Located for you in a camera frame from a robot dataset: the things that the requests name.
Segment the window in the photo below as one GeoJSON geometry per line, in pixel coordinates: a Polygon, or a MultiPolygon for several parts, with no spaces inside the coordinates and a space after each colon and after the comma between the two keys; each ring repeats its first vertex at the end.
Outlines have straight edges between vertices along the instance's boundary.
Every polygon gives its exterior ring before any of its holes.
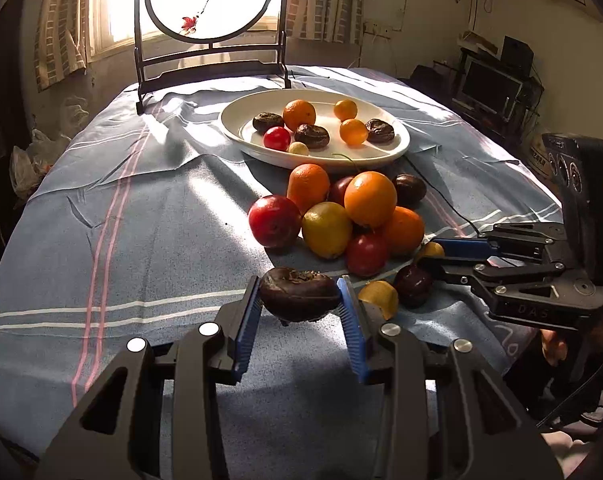
{"type": "MultiPolygon", "coordinates": [[[[276,30],[281,0],[272,0],[253,30],[276,30]]],[[[166,38],[140,3],[140,27],[144,40],[166,38]]],[[[88,7],[90,59],[119,52],[134,43],[134,0],[90,0],[88,7]]]]}

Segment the red apple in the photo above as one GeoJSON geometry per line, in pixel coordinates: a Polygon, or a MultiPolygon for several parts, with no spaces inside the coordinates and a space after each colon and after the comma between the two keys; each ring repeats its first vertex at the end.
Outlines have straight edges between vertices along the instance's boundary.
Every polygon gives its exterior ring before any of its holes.
{"type": "Polygon", "coordinates": [[[291,245],[302,228],[302,215],[292,200],[269,195],[257,200],[248,211],[248,224],[255,240],[264,247],[291,245]]]}
{"type": "Polygon", "coordinates": [[[386,241],[378,234],[367,233],[350,240],[345,250],[345,266],[348,272],[368,278],[383,269],[388,257],[386,241]]]}
{"type": "Polygon", "coordinates": [[[286,128],[273,126],[264,134],[264,146],[271,150],[285,152],[291,145],[291,134],[286,128]]]}
{"type": "Polygon", "coordinates": [[[350,184],[350,181],[354,179],[352,176],[345,176],[340,180],[336,181],[335,184],[330,186],[330,191],[328,192],[328,201],[338,203],[341,206],[344,206],[344,193],[345,189],[350,184]]]}

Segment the tablecloth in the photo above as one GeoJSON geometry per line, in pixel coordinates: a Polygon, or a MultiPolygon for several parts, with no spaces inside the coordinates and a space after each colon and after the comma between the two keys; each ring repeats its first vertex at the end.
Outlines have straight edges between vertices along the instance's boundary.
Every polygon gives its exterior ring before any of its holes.
{"type": "MultiPolygon", "coordinates": [[[[291,74],[296,88],[342,92],[399,118],[411,135],[406,156],[480,230],[561,221],[558,200],[520,161],[424,94],[366,69],[291,74]]],[[[262,77],[171,88],[156,92],[141,116],[129,88],[76,136],[28,201],[0,263],[4,437],[41,454],[131,336],[181,338],[240,298],[253,274],[280,265],[345,273],[343,259],[320,260],[301,240],[278,254],[250,233],[250,205],[284,194],[289,172],[244,155],[217,119],[234,99],[272,88],[280,82],[262,77]]],[[[411,167],[400,158],[383,172],[411,167]]],[[[416,211],[427,237],[473,235],[433,188],[416,211]]],[[[381,276],[403,264],[391,260],[381,276]]],[[[493,322],[485,311],[467,287],[438,286],[397,322],[435,344],[468,338],[505,372],[533,330],[493,322]]],[[[166,400],[170,391],[168,383],[166,400]]],[[[218,397],[231,478],[369,477],[381,392],[357,384],[336,316],[284,328],[264,312],[248,373],[236,387],[220,386],[218,397]]],[[[169,402],[164,414],[166,423],[169,402]]]]}

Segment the red flower painting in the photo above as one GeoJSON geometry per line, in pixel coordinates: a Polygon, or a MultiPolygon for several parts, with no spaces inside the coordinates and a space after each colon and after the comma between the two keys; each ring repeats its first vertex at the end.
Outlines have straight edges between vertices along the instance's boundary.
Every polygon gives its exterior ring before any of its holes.
{"type": "Polygon", "coordinates": [[[184,20],[184,24],[182,25],[182,31],[186,36],[188,36],[192,32],[196,32],[197,18],[199,18],[199,16],[193,16],[192,18],[185,16],[184,18],[182,18],[182,20],[184,20]]]}

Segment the white plate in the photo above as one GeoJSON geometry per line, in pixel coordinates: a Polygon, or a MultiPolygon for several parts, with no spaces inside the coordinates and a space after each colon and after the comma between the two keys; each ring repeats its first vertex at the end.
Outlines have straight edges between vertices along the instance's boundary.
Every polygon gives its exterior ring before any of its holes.
{"type": "Polygon", "coordinates": [[[406,127],[387,111],[354,97],[323,90],[267,90],[240,97],[222,110],[220,123],[226,136],[235,141],[242,152],[274,166],[289,169],[309,162],[322,166],[326,171],[352,169],[352,162],[337,155],[338,153],[352,158],[360,169],[379,168],[402,156],[408,150],[410,142],[406,127]],[[265,148],[263,137],[253,128],[253,117],[261,112],[281,115],[284,107],[296,99],[304,99],[315,107],[315,124],[323,126],[330,134],[328,146],[320,150],[311,150],[310,155],[294,155],[265,148]],[[395,129],[393,141],[388,144],[365,142],[360,146],[347,145],[339,137],[340,123],[333,114],[333,106],[342,99],[351,99],[357,104],[357,119],[360,121],[367,123],[371,119],[381,119],[391,124],[395,129]]]}

